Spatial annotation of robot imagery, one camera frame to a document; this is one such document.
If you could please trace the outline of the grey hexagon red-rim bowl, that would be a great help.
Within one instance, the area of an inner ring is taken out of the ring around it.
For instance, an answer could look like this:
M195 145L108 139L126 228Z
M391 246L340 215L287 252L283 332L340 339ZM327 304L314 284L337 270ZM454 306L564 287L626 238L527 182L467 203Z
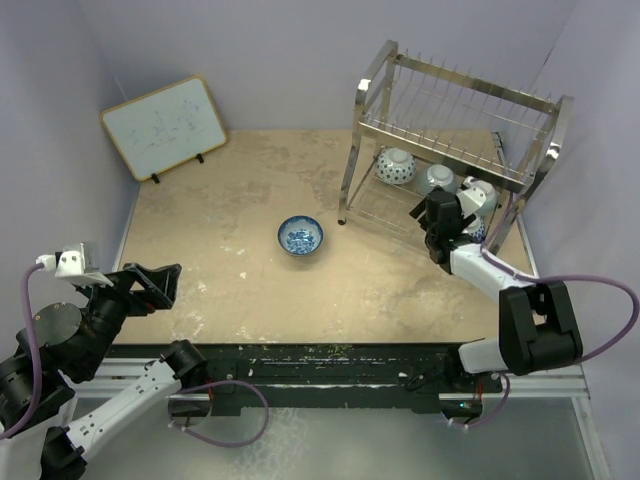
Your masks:
M456 177L450 168L434 164L416 174L414 190L417 194L426 196L436 187L441 187L443 190L453 194L457 192Z

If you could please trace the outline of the dark blue patterned bowl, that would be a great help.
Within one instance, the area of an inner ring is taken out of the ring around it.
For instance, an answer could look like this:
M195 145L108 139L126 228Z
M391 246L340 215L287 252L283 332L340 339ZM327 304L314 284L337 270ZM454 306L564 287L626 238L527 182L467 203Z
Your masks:
M404 185L416 174L414 157L398 148L383 150L375 163L376 175L389 185Z

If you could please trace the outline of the orange patterned bowl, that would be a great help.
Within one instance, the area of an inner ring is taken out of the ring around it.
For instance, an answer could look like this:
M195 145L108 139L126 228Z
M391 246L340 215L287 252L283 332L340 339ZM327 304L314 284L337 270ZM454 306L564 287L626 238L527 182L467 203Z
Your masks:
M473 215L471 223L463 230L475 243L483 243L487 235L487 227L483 218Z

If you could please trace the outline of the blue floral rim bowl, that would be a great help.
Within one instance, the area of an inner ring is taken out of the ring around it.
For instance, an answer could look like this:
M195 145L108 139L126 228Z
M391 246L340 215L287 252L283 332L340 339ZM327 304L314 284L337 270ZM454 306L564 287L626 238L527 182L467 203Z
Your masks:
M324 230L314 218L296 215L289 217L279 226L277 240L288 254L297 257L307 256L322 245Z

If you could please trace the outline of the mint green bowl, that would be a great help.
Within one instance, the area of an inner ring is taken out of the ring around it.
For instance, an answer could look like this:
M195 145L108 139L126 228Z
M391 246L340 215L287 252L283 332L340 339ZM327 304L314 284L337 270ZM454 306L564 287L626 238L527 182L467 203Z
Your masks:
M480 217L492 214L496 209L498 201L498 195L494 186L483 180L475 180L470 183L470 188L475 188L483 194L482 204L476 211L476 214Z

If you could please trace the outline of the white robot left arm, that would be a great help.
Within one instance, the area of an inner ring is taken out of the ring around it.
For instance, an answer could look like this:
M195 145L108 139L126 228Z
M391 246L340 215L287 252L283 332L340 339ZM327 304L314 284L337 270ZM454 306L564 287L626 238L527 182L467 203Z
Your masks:
M173 307L182 268L147 269L136 263L74 287L88 302L51 304L33 312L29 283L34 273L57 270L44 256L20 280L25 327L13 355L1 363L1 476L4 479L78 479L89 458L127 420L162 398L194 392L206 378L204 357L187 340L173 342L127 389L102 407L66 426L61 410L88 382L130 317Z

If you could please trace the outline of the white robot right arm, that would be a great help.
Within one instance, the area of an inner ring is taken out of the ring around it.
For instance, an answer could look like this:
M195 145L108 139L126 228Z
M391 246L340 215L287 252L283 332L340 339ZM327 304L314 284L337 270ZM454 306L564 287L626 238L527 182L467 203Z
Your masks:
M462 344L459 358L445 366L445 380L452 389L469 390L480 373L526 375L581 358L583 342L564 282L527 279L486 251L465 232L470 221L463 216L461 200L440 187L410 216L425 232L430 259L498 305L497 336Z

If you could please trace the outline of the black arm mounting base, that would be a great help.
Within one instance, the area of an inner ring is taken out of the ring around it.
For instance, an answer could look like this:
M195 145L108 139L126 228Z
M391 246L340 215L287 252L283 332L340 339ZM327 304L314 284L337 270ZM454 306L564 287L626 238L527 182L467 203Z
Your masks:
M455 343L201 344L174 341L162 355L181 399L212 416L245 408L405 409L478 416L500 381L463 370Z

